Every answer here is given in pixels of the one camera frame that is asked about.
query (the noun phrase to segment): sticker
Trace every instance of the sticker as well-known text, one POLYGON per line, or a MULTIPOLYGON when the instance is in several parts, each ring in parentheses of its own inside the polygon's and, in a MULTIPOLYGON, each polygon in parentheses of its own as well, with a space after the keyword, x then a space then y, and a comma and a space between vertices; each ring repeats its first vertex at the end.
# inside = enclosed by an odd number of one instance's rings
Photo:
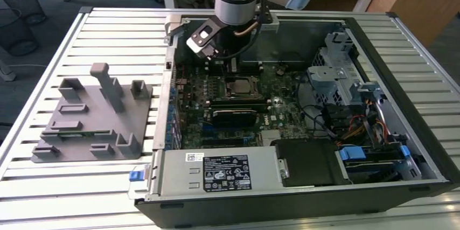
POLYGON ((202 157, 204 157, 204 153, 186 153, 185 162, 201 162, 202 157))
POLYGON ((202 168, 205 192, 252 189, 246 155, 204 157, 202 168))

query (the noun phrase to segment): metal case frame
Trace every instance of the metal case frame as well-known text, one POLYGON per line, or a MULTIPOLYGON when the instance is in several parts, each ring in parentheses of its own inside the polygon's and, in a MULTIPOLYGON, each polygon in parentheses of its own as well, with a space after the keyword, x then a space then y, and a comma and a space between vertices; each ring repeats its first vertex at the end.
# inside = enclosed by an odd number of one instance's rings
MULTIPOLYGON (((278 15, 280 19, 298 19, 278 15)), ((282 193, 212 194, 197 198, 160 197, 150 192, 146 199, 137 199, 136 208, 160 227, 193 227, 198 225, 238 224, 338 214, 381 212, 412 199, 434 196, 460 186, 456 168, 433 132, 417 112, 406 93, 392 75, 365 33, 353 17, 308 17, 308 20, 342 20, 361 54, 372 65, 377 82, 397 104, 402 121, 418 138, 438 173, 437 180, 413 180, 404 184, 360 184, 358 187, 305 187, 282 193)), ((161 163, 154 163, 161 171, 161 163)), ((156 174, 161 181, 161 172, 156 174)))

